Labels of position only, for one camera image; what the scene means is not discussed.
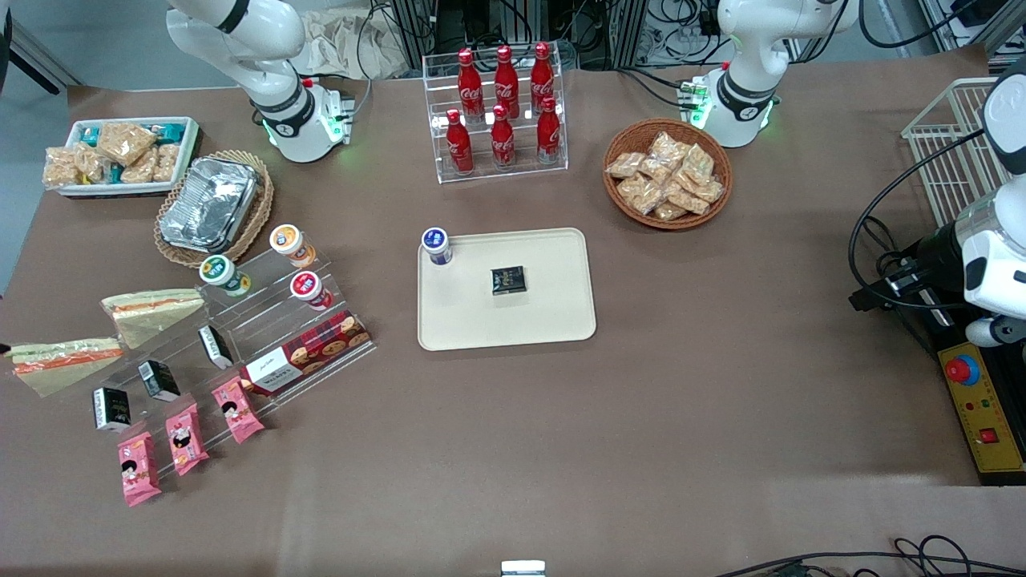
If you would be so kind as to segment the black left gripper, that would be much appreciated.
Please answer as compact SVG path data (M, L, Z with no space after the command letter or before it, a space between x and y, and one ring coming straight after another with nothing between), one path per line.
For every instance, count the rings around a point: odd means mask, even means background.
M961 255L953 221L901 251L887 246L875 261L877 278L860 281L850 306L859 312L913 309L938 315L965 309Z

